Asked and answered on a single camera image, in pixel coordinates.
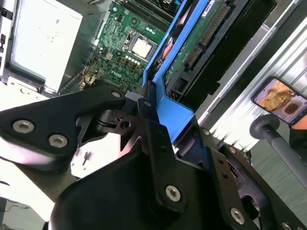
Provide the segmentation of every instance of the cpu socket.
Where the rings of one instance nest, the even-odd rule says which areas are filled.
[[[122,50],[128,51],[145,61],[149,61],[152,58],[156,49],[156,43],[138,33],[134,29],[130,30],[122,47]]]

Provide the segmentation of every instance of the smartphone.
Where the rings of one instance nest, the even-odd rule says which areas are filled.
[[[307,114],[307,98],[277,77],[268,78],[252,101],[291,126]]]

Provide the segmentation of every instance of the silver screw head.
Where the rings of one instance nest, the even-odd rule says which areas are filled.
[[[229,151],[231,151],[233,154],[234,154],[234,153],[236,153],[235,148],[233,148],[233,147],[229,147],[228,149],[229,149]]]
[[[179,190],[172,185],[168,185],[165,189],[167,197],[174,202],[178,202],[181,198]]]
[[[13,124],[13,129],[18,133],[30,133],[34,128],[34,124],[27,120],[15,121]]]
[[[285,230],[292,230],[292,228],[290,227],[290,225],[289,225],[288,223],[282,222],[282,225],[283,225],[283,228],[284,228]]]
[[[54,134],[49,137],[49,143],[51,146],[56,148],[63,148],[68,144],[68,140],[61,134]]]
[[[242,213],[235,207],[230,209],[230,214],[238,224],[243,225],[245,223]]]
[[[204,128],[202,131],[203,131],[203,133],[206,134],[207,136],[210,135],[210,132],[209,132],[207,129]]]
[[[115,96],[115,97],[120,97],[120,94],[118,92],[115,92],[115,91],[112,92],[112,95]]]
[[[144,102],[145,105],[147,105],[148,107],[151,107],[152,105],[149,102]]]

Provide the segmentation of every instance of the blue plastic bracket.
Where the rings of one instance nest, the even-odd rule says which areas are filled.
[[[181,131],[184,129],[184,127],[188,124],[188,122],[193,118],[194,112],[193,110],[187,108],[186,106],[180,104],[179,102],[176,102],[175,100],[167,96],[166,91],[165,91],[165,83],[164,83],[163,76],[165,75],[169,66],[172,64],[179,50],[185,43],[188,35],[191,33],[199,17],[201,17],[207,5],[207,2],[208,0],[199,0],[193,13],[191,14],[190,18],[186,22],[179,37],[177,38],[175,44],[173,45],[171,51],[169,52],[167,58],[164,60],[163,64],[161,65],[160,69],[158,70],[158,72],[156,73],[153,79],[153,82],[156,83],[156,88],[157,88],[157,112],[158,112],[159,120],[162,125],[167,127],[172,143],[176,140],[176,138],[181,133]],[[175,26],[176,21],[178,17],[180,16],[180,13],[183,11],[186,3],[187,3],[187,0],[184,0],[184,2],[181,4],[162,42],[157,48],[155,54],[153,55],[153,58],[150,60],[147,68],[145,69],[144,76],[143,76],[143,85],[146,83],[148,70],[150,66],[154,63],[154,60],[156,59],[160,50],[163,48],[164,43],[166,42],[168,35],[171,32],[171,29]]]

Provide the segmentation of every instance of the wire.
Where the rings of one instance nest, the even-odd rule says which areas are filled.
[[[11,208],[12,207],[18,207],[18,208],[20,208],[20,209],[29,209],[30,207],[20,207],[20,206],[18,206],[18,205],[12,205],[12,206],[10,206],[9,207],[9,210],[4,210],[4,209],[2,209],[2,208],[0,208],[0,210],[2,211],[2,212],[9,212],[10,210],[11,210]]]

